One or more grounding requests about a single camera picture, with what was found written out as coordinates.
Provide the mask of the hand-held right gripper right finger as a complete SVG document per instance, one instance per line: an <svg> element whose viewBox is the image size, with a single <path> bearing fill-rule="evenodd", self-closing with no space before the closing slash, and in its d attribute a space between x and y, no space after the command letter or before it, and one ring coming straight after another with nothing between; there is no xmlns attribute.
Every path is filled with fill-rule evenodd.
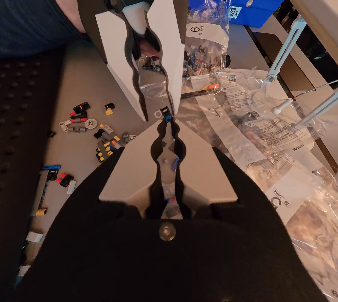
<svg viewBox="0 0 338 302"><path fill-rule="evenodd" d="M235 203L238 196L213 147L180 120L172 119L171 133L179 159L175 196L183 219L190 219L204 206Z"/></svg>

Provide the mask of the wooden book stand white legs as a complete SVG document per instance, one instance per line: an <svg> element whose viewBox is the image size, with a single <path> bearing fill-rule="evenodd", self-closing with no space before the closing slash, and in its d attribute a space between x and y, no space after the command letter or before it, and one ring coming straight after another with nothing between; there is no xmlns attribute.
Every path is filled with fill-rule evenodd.
<svg viewBox="0 0 338 302"><path fill-rule="evenodd" d="M308 24L337 63L338 0L291 0L299 15L293 22L285 43L275 58L265 83L271 83Z"/></svg>

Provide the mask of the black perforated pad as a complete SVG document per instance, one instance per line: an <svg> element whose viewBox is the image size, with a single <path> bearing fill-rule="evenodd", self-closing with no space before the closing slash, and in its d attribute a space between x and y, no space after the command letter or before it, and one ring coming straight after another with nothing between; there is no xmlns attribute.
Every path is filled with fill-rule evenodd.
<svg viewBox="0 0 338 302"><path fill-rule="evenodd" d="M14 290L62 75L65 46L0 66L0 301Z"/></svg>

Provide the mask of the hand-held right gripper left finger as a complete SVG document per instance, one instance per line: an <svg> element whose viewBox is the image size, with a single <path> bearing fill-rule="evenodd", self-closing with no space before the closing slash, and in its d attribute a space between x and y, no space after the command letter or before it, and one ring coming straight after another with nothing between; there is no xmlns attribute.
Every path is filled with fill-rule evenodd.
<svg viewBox="0 0 338 302"><path fill-rule="evenodd" d="M165 119L157 121L124 148L99 200L137 207L141 216L160 219L166 201L159 156L166 134Z"/></svg>

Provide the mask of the dark toy beam yellow pins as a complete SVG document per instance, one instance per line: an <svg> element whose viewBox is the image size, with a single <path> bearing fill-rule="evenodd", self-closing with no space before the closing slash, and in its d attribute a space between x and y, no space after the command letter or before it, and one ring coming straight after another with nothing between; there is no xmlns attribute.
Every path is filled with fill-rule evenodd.
<svg viewBox="0 0 338 302"><path fill-rule="evenodd" d="M104 142L103 140L99 140L96 148L96 158L98 159L99 163L103 163L106 159L112 156L114 150L115 148L112 142Z"/></svg>

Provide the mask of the clear bag pale toy pieces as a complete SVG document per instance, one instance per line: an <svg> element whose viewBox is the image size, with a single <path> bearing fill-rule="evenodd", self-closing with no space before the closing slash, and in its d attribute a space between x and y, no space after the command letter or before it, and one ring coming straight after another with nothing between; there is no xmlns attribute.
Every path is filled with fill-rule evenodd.
<svg viewBox="0 0 338 302"><path fill-rule="evenodd" d="M184 46L183 79L216 73L224 68L228 54L230 0L205 0L190 9Z"/></svg>

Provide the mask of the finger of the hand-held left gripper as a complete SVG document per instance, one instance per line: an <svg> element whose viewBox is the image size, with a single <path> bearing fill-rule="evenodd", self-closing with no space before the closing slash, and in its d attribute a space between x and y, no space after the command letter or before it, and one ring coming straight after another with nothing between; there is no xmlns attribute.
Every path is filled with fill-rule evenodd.
<svg viewBox="0 0 338 302"><path fill-rule="evenodd" d="M139 72L133 58L133 30L113 12L95 15L107 59L107 67L129 103L143 121L148 121L144 96L139 87Z"/></svg>
<svg viewBox="0 0 338 302"><path fill-rule="evenodd" d="M160 46L160 65L167 80L172 113L178 114L181 97L184 44L181 41L173 0L154 0L146 13L150 32Z"/></svg>

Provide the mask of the white toy clip piece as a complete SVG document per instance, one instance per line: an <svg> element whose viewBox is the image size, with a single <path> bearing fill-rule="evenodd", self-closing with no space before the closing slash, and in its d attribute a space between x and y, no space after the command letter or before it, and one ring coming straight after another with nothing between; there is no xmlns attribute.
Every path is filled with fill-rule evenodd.
<svg viewBox="0 0 338 302"><path fill-rule="evenodd" d="M25 240L32 243L39 243L44 236L44 233L29 231Z"/></svg>

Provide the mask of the long grey toy beam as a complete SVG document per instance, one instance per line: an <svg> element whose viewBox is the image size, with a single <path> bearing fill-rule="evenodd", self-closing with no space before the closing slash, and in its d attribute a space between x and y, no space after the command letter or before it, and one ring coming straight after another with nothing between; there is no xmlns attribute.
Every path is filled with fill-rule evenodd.
<svg viewBox="0 0 338 302"><path fill-rule="evenodd" d="M36 188L35 211L38 211L43 208L47 188L49 186L49 183L52 181L52 178L53 178L53 170L46 169L40 172L40 178Z"/></svg>

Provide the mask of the grey black toy block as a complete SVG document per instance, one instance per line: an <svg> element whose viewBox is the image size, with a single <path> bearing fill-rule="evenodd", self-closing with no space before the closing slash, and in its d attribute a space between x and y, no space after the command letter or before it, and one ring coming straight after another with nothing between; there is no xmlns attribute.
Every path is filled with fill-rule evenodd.
<svg viewBox="0 0 338 302"><path fill-rule="evenodd" d="M100 125L100 129L93 135L96 139L101 139L104 143L115 140L116 142L120 141L120 138L117 137L114 133L114 130L108 125Z"/></svg>

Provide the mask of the black toy piece red stripe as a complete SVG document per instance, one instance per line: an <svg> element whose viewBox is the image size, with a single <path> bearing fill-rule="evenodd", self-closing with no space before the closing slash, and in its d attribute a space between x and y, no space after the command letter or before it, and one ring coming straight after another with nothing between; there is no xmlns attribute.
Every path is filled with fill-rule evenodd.
<svg viewBox="0 0 338 302"><path fill-rule="evenodd" d="M69 114L70 116L80 115L85 112L87 112L88 109L90 109L91 106L88 102L81 103L75 107L73 107L73 111Z"/></svg>

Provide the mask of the black toy piece red pins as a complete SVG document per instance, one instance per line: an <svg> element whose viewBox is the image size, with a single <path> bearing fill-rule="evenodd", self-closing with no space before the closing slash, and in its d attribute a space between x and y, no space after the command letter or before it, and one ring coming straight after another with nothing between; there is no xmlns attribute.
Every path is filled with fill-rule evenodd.
<svg viewBox="0 0 338 302"><path fill-rule="evenodd" d="M60 186L66 188L69 186L70 182L74 180L74 176L67 174L67 173L61 173L61 175L55 180Z"/></svg>

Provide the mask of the clear bag with printed warnings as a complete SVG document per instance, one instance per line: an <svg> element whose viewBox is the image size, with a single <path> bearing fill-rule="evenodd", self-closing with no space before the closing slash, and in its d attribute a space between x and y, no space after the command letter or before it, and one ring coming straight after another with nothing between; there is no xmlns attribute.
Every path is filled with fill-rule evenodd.
<svg viewBox="0 0 338 302"><path fill-rule="evenodd" d="M268 83L257 76L256 68L246 73L222 69L218 84L231 121L262 153L297 150L326 132L326 123L318 118L299 124L305 117L305 106L293 99L280 113L273 113L286 99L268 94Z"/></svg>

